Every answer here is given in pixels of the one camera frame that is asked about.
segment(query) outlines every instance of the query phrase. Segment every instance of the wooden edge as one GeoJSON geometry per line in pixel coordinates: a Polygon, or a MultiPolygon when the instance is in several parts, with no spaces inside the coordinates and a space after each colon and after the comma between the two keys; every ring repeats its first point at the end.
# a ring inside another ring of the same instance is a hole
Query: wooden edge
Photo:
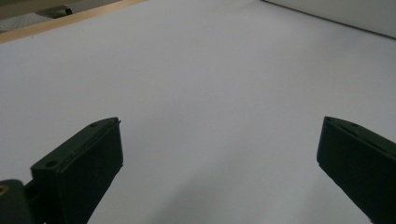
{"type": "Polygon", "coordinates": [[[70,16],[65,16],[59,19],[54,19],[51,21],[44,21],[31,26],[23,27],[21,29],[16,29],[0,34],[0,44],[6,43],[8,41],[23,38],[29,35],[37,35],[49,30],[56,29],[61,26],[66,26],[78,21],[84,21],[91,17],[95,17],[101,14],[105,14],[123,7],[128,7],[134,4],[146,2],[148,0],[121,0],[112,4],[108,4],[102,7],[96,7],[86,11],[82,11],[70,16]]]}

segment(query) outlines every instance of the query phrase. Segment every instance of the white table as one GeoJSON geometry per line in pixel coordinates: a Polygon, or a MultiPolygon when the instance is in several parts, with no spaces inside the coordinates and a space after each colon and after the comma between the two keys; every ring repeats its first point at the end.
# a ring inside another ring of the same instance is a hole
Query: white table
{"type": "Polygon", "coordinates": [[[258,0],[150,0],[0,45],[0,178],[118,116],[90,223],[370,223],[316,162],[324,116],[396,140],[396,41],[258,0]]]}

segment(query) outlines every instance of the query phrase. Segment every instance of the white surface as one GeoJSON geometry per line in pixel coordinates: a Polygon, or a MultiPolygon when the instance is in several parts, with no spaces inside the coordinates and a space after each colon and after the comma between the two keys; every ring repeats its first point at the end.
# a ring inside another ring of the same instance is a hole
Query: white surface
{"type": "Polygon", "coordinates": [[[255,0],[150,0],[0,45],[0,178],[119,116],[90,223],[370,223],[316,162],[324,116],[396,140],[396,41],[255,0]]]}
{"type": "Polygon", "coordinates": [[[396,38],[394,0],[268,0],[332,21],[396,38]]]}

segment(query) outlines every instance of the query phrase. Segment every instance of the black plastic part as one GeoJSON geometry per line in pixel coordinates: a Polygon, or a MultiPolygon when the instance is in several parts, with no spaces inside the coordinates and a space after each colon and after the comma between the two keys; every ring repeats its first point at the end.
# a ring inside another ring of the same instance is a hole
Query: black plastic part
{"type": "Polygon", "coordinates": [[[87,126],[34,164],[46,223],[87,223],[121,166],[117,118],[87,126]]]}
{"type": "Polygon", "coordinates": [[[396,144],[358,124],[326,117],[317,160],[375,224],[396,223],[396,144]]]}
{"type": "Polygon", "coordinates": [[[36,224],[19,180],[0,181],[0,223],[36,224]]]}

